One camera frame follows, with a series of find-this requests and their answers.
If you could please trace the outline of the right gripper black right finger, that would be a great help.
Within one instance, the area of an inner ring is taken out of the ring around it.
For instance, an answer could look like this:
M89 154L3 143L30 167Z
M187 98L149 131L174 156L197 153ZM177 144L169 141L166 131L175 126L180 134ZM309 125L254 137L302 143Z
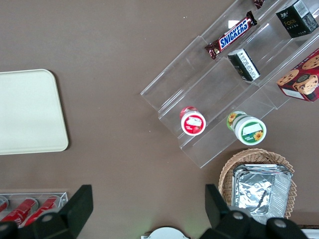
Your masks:
M214 184L205 185L205 210L211 227L202 239L306 239L299 226L284 218L261 224L239 209L227 206Z

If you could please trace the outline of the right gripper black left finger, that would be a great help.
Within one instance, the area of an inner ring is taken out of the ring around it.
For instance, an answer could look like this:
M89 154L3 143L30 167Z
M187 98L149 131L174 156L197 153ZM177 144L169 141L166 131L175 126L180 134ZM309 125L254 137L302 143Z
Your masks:
M1 222L2 239L75 239L93 212L91 185L82 185L57 213L40 216L19 228L15 222Z

